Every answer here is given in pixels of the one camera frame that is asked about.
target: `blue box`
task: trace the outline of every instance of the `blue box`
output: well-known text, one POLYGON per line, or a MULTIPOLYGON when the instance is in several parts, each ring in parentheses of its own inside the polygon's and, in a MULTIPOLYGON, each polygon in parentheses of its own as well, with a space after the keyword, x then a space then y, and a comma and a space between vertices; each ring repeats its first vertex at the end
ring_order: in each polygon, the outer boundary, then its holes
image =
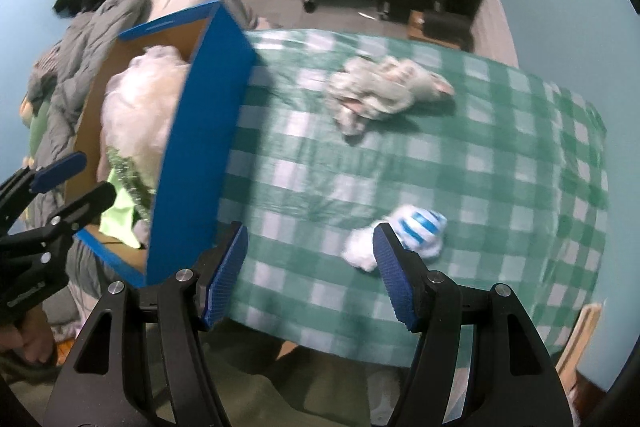
POLYGON ((190 267, 215 240, 218 201, 255 51, 219 1, 207 2, 122 32, 94 78, 74 150, 87 168, 69 180, 72 201, 97 184, 100 114, 106 84, 149 46, 172 45, 191 63, 169 136, 148 250, 137 250, 89 225, 78 237, 135 286, 152 285, 190 267))

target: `small box on floor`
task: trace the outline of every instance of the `small box on floor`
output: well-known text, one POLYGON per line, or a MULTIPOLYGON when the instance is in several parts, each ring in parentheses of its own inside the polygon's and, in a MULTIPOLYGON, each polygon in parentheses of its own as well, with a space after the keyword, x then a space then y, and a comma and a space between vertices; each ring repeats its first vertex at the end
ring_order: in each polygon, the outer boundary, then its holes
POLYGON ((462 15, 434 10, 424 13, 412 10, 409 13, 406 36, 414 41, 432 42, 453 50, 471 51, 470 28, 471 20, 462 15))
POLYGON ((175 46, 190 70, 175 111, 158 182, 148 250, 131 248, 89 225, 78 233, 135 286, 159 283, 191 266, 214 241, 218 200, 255 51, 219 1, 200 4, 121 33, 94 78, 74 150, 87 168, 65 186, 72 201, 97 184, 102 102, 108 81, 154 45, 175 46))

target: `green gingham bedspread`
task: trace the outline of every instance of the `green gingham bedspread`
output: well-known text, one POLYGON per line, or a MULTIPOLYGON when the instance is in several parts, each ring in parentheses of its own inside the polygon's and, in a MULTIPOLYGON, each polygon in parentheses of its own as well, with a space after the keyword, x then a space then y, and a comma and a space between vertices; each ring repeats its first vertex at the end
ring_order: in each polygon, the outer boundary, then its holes
MULTIPOLYGON (((400 204, 443 213, 431 269, 513 287, 550 351, 590 299, 605 244, 605 129, 580 96, 440 46, 320 30, 250 32, 261 56, 239 118, 218 214, 249 251, 230 317, 350 359, 411 364, 379 273, 348 265, 350 230, 400 204), (411 58, 455 87, 455 109, 414 107, 348 144, 323 101, 353 55, 411 58)), ((471 342, 463 331, 458 365, 471 342)))

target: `person's hand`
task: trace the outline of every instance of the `person's hand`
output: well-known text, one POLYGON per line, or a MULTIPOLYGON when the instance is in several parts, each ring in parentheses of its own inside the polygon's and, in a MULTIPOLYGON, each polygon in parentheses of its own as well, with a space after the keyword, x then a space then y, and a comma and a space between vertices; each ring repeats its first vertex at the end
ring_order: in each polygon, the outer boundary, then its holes
POLYGON ((49 360, 55 343, 47 315, 40 306, 26 313, 19 328, 0 327, 0 353, 19 348, 22 348, 23 356, 28 362, 45 363, 49 360))
POLYGON ((22 350, 28 362, 49 360, 56 347, 53 332, 47 322, 47 315, 40 306, 29 310, 19 327, 22 350))
POLYGON ((22 347, 22 335, 13 325, 0 326, 0 353, 22 347))

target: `black clamp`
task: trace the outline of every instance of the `black clamp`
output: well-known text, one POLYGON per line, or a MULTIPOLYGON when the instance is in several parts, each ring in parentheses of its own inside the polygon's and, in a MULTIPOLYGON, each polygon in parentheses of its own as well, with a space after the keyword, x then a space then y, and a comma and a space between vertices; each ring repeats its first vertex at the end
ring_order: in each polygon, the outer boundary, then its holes
POLYGON ((0 326, 19 321, 66 285, 66 253, 73 235, 115 201, 113 185, 103 182, 59 208, 45 226, 7 235, 37 194, 57 187, 85 167, 85 155, 73 153, 45 169, 20 169, 0 186, 0 326))
POLYGON ((373 252, 398 320, 420 333, 410 375, 388 427, 442 425, 461 325, 474 325, 462 416, 450 427, 573 426, 562 384, 520 300, 506 284, 459 286, 405 250, 388 223, 373 252))
POLYGON ((224 316, 247 246, 246 227, 232 223, 217 247, 158 285, 136 289, 111 283, 66 358, 43 425, 230 427, 198 331, 209 330, 224 316), (159 326, 175 424, 155 413, 145 323, 159 326))

